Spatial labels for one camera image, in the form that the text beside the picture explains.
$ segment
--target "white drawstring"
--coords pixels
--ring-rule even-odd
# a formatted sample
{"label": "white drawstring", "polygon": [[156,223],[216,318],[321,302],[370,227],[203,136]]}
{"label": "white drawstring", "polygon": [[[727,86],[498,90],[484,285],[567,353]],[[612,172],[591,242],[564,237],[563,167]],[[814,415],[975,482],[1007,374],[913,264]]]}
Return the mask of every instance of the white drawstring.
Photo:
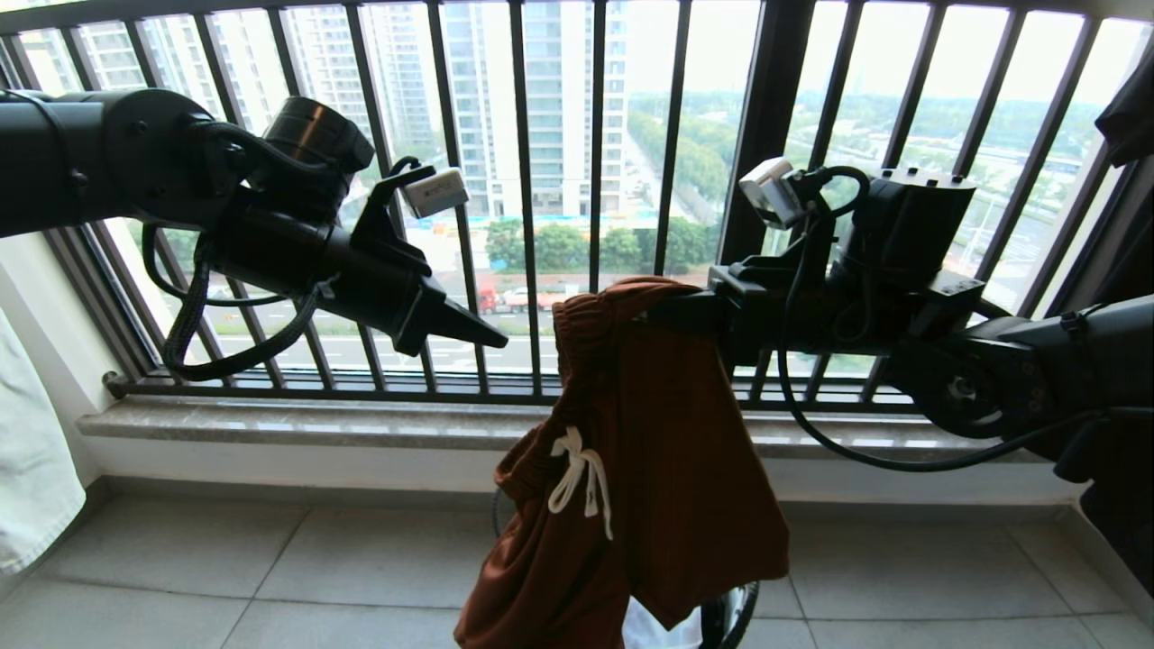
{"label": "white drawstring", "polygon": [[557,438],[553,442],[553,453],[549,455],[556,457],[565,452],[569,452],[569,469],[561,477],[557,487],[549,494],[549,512],[557,514],[569,505],[569,499],[572,498],[574,491],[577,490],[577,484],[580,482],[580,476],[585,472],[585,467],[589,465],[590,476],[585,482],[585,517],[597,516],[597,487],[600,486],[601,505],[605,508],[602,514],[605,537],[613,540],[613,530],[609,528],[609,483],[605,477],[605,463],[601,462],[601,456],[592,448],[582,450],[580,432],[577,431],[577,426],[565,428],[565,437]]}

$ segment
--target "tile floor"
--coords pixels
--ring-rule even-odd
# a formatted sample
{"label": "tile floor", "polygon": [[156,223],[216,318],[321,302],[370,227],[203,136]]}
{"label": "tile floor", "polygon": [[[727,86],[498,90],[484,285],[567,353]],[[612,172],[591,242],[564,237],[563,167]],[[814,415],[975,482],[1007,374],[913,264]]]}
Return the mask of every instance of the tile floor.
{"label": "tile floor", "polygon": [[[1154,647],[1050,524],[793,528],[742,649]],[[486,512],[121,497],[0,604],[0,647],[451,649],[492,540]]]}

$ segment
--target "marble ledge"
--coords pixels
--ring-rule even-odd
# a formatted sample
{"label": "marble ledge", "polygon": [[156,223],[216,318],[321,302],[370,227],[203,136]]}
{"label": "marble ledge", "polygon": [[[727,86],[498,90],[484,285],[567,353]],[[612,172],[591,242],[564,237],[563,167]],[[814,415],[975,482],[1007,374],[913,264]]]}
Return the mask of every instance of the marble ledge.
{"label": "marble ledge", "polygon": [[[128,396],[77,422],[89,437],[504,452],[545,420],[548,408],[227,400]],[[812,416],[822,431],[856,450],[906,461],[957,457],[988,441],[949,434],[920,418]],[[745,425],[762,457],[831,460],[835,455],[801,431],[787,413],[749,413]],[[1025,452],[995,462],[1046,462]]]}

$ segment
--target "black metal railing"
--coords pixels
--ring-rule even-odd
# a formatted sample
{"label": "black metal railing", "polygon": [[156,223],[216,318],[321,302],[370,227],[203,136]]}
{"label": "black metal railing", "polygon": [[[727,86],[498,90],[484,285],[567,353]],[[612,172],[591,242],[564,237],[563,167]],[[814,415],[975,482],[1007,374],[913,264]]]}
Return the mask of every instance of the black metal railing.
{"label": "black metal railing", "polygon": [[[592,5],[591,52],[593,60],[591,111],[591,177],[590,177],[590,246],[589,289],[597,291],[601,264],[601,218],[602,218],[602,136],[605,132],[606,90],[606,31],[607,0],[589,0]],[[653,271],[662,274],[666,268],[670,207],[674,191],[674,165],[677,162],[677,140],[684,94],[685,61],[692,20],[692,0],[676,0],[677,20],[673,51],[673,75],[666,120],[666,141],[661,161],[659,209],[657,216],[657,247]],[[370,60],[366,47],[362,25],[362,5],[387,5],[388,1],[334,5],[344,8],[353,55],[358,68],[358,81],[368,113],[368,134],[377,151],[377,171],[389,172],[390,137],[385,128],[384,106],[379,100],[379,81],[370,73]],[[441,114],[440,127],[444,137],[445,162],[451,166],[462,164],[458,146],[458,120],[455,114],[450,67],[447,59],[442,28],[442,7],[437,0],[426,0],[428,30],[436,76],[436,97]],[[953,173],[969,173],[983,142],[995,106],[1002,92],[1003,82],[1016,52],[1019,36],[1029,12],[1056,10],[1080,15],[1082,28],[1069,58],[1065,72],[1043,119],[1039,135],[1029,150],[1021,173],[1013,187],[1002,219],[987,246],[977,277],[989,279],[1006,248],[1014,226],[1024,214],[1031,192],[1039,179],[1047,156],[1054,144],[1063,118],[1071,104],[1076,85],[1086,65],[1091,47],[1095,43],[1102,21],[1124,17],[1149,21],[1145,0],[1022,0],[1003,2],[977,0],[972,5],[1003,7],[1007,9],[1005,27],[998,43],[994,62],[988,73],[981,96],[977,98],[971,122],[958,150]],[[196,29],[200,46],[219,99],[220,110],[228,121],[243,124],[243,111],[230,79],[228,61],[218,32],[212,29],[211,15],[217,12],[260,9],[268,16],[272,33],[272,45],[284,74],[284,83],[290,95],[302,90],[299,55],[288,38],[288,22],[285,13],[292,7],[316,6],[315,0],[189,0],[181,9],[188,12]],[[757,30],[750,61],[748,83],[743,102],[743,114],[737,133],[735,164],[730,170],[729,194],[725,201],[722,233],[717,259],[721,263],[739,261],[748,255],[759,254],[763,247],[764,226],[736,192],[736,178],[755,164],[771,156],[781,155],[789,135],[790,114],[799,94],[801,68],[805,59],[815,0],[762,0]],[[817,130],[810,150],[810,167],[823,164],[830,146],[841,106],[842,96],[854,54],[855,42],[861,24],[864,0],[848,0],[841,35],[834,54]],[[901,97],[894,126],[885,147],[883,166],[894,166],[901,161],[909,136],[914,115],[922,98],[927,76],[942,32],[947,8],[952,2],[929,2],[928,17],[914,58],[912,70]],[[474,345],[475,372],[437,371],[428,343],[420,352],[421,371],[385,370],[380,360],[377,341],[372,330],[357,328],[365,355],[366,370],[334,368],[325,352],[323,337],[315,326],[309,326],[305,341],[313,358],[310,371],[283,368],[277,359],[270,359],[262,368],[230,376],[223,381],[189,385],[171,376],[158,364],[156,350],[165,335],[147,304],[145,297],[134,279],[134,274],[121,258],[114,237],[105,224],[66,229],[47,233],[58,258],[73,277],[85,301],[90,315],[104,333],[113,352],[121,361],[125,375],[117,389],[125,393],[144,394],[203,394],[220,396],[269,396],[299,398],[360,398],[402,400],[414,402],[488,402],[488,403],[549,403],[560,394],[560,380],[555,374],[542,372],[541,322],[533,305],[538,303],[537,254],[534,245],[533,188],[531,177],[530,121],[525,74],[525,38],[523,29],[524,6],[517,0],[508,2],[510,31],[512,35],[512,80],[516,112],[517,156],[519,163],[519,192],[522,201],[522,225],[524,238],[525,281],[529,292],[527,320],[530,331],[530,371],[523,374],[493,372],[487,367],[485,351]],[[123,24],[132,51],[135,53],[143,82],[148,87],[162,85],[162,74],[153,50],[144,30],[147,18],[164,15],[168,3],[150,0],[107,0],[75,2],[37,7],[0,14],[0,87],[40,88],[32,62],[29,59],[21,33],[33,30],[55,30],[63,39],[67,57],[75,70],[80,85],[85,90],[100,90],[90,53],[81,37],[81,27],[92,23],[118,21]],[[1076,234],[1091,214],[1091,203],[1102,188],[1107,176],[1107,163],[1102,149],[1085,162],[1086,172],[1058,225],[1052,246],[1041,261],[1039,271],[1025,291],[1019,305],[1019,314],[1031,315],[1042,303],[1043,293],[1054,282],[1057,269],[1076,245]],[[400,210],[395,209],[395,226],[404,236]],[[464,207],[455,211],[455,224],[459,244],[459,260],[464,273],[465,300],[467,307],[478,313],[478,277],[470,237],[470,219]],[[162,231],[158,255],[168,278],[178,286],[186,288],[187,279],[178,255],[167,234]],[[247,297],[246,286],[228,281],[231,292]],[[245,328],[253,342],[263,341],[264,327],[255,308],[239,309]],[[211,322],[207,318],[197,326],[197,340],[203,352],[211,360],[224,352]],[[734,376],[734,389],[741,402],[749,409],[782,409],[780,387],[770,373],[771,352],[762,353],[751,373]],[[807,406],[833,412],[909,412],[908,400],[896,390],[881,385],[885,359],[879,358],[868,375],[831,375],[830,356],[812,359],[808,379],[796,380],[803,390]]]}

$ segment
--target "white cloth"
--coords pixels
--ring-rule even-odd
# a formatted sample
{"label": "white cloth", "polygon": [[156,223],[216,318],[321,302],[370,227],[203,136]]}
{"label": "white cloth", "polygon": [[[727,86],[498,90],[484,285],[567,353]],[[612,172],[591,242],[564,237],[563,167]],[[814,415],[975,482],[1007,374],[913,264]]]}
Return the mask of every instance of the white cloth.
{"label": "white cloth", "polygon": [[0,574],[36,561],[83,505],[57,413],[0,312]]}
{"label": "white cloth", "polygon": [[702,610],[694,609],[681,624],[665,631],[649,609],[630,597],[621,636],[625,649],[697,649],[702,646]]}
{"label": "white cloth", "polygon": [[605,463],[601,462],[601,456],[592,448],[582,449],[580,432],[576,426],[565,428],[565,437],[557,438],[553,442],[553,452],[549,455],[556,457],[567,452],[569,453],[569,469],[565,470],[565,475],[561,477],[561,482],[549,494],[549,512],[556,514],[564,509],[565,505],[569,505],[569,499],[572,498],[585,468],[589,467],[589,478],[585,482],[585,517],[597,516],[597,490],[600,487],[605,537],[613,540],[613,529],[609,527],[609,516],[612,515],[609,483],[605,477]]}

